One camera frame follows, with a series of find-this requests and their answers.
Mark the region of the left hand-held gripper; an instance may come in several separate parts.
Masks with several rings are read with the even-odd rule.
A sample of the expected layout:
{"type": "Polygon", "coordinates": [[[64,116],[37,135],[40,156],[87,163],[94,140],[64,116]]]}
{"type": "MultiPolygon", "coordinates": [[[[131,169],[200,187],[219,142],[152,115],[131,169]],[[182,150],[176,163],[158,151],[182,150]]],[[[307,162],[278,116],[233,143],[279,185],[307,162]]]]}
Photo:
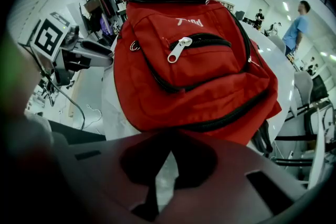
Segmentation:
{"type": "Polygon", "coordinates": [[[54,75],[56,85],[67,86],[75,72],[82,68],[81,64],[88,67],[113,64],[114,53],[110,49],[90,40],[81,41],[79,26],[52,12],[39,20],[30,46],[42,70],[54,75]]]}

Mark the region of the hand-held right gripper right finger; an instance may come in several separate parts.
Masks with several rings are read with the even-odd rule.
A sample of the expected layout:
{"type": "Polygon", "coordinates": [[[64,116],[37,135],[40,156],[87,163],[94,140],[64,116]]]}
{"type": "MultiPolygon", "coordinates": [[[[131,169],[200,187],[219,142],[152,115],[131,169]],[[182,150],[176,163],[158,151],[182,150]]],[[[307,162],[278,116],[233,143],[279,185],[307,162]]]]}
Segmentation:
{"type": "Polygon", "coordinates": [[[259,223],[306,193],[285,170],[240,144],[178,135],[171,150],[179,175],[158,223],[259,223]]]}

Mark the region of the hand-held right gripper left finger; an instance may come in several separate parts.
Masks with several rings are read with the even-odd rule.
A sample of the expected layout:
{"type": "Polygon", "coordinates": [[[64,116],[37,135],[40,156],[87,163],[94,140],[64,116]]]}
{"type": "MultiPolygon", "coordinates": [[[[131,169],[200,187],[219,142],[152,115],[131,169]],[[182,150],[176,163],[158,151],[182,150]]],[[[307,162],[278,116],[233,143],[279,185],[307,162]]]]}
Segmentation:
{"type": "Polygon", "coordinates": [[[69,145],[59,137],[59,166],[94,222],[154,222],[155,178],[170,152],[161,135],[69,145]]]}

